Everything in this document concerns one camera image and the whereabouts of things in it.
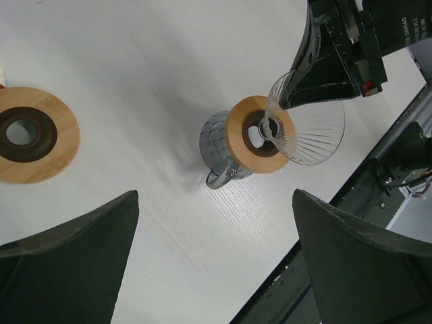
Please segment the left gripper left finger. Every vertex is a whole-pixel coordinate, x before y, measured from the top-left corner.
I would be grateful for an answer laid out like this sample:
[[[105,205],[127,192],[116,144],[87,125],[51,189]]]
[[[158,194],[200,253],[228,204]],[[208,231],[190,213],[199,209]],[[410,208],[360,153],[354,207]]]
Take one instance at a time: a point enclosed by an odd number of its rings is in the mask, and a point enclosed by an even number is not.
[[[138,193],[1,245],[2,323],[110,323],[138,224]]]

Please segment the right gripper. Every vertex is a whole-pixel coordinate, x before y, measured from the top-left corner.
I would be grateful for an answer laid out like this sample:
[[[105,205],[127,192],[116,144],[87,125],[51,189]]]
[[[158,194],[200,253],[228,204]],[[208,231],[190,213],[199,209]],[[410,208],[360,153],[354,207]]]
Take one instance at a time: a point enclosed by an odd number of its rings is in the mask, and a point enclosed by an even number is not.
[[[383,58],[430,38],[430,1],[309,1],[282,107],[375,95]]]

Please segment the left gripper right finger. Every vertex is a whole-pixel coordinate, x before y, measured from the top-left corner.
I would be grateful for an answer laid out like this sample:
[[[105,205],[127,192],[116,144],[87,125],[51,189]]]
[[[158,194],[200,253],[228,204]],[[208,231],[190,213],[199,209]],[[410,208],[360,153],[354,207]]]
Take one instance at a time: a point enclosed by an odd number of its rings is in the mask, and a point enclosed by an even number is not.
[[[304,190],[292,207],[322,323],[430,323],[431,244]]]

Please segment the clear glass dripper cone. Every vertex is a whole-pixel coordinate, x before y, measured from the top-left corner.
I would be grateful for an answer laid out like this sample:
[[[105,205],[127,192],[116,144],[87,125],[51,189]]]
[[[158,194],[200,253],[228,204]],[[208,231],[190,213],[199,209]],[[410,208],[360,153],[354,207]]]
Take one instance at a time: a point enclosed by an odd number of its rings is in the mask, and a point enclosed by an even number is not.
[[[259,133],[290,161],[318,165],[337,151],[344,138],[344,106],[341,101],[330,101],[283,109],[283,87],[293,74],[280,76],[269,91]]]

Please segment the glass coffee server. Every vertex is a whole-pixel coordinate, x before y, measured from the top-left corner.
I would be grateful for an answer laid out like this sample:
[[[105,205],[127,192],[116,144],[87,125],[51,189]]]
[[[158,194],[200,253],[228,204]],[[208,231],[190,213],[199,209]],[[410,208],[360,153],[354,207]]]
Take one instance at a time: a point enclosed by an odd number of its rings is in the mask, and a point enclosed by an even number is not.
[[[229,111],[212,115],[202,127],[199,136],[200,155],[210,172],[205,180],[208,188],[217,190],[231,180],[242,180],[252,175],[240,167],[230,153],[225,135]]]

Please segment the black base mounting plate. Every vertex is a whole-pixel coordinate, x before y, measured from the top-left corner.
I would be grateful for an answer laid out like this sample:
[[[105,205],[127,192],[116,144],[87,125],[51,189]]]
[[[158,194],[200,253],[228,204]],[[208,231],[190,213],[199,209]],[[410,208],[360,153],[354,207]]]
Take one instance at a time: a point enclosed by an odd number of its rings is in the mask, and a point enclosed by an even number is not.
[[[430,192],[426,85],[331,201],[295,191],[300,239],[234,323],[430,323],[431,245],[390,230]]]

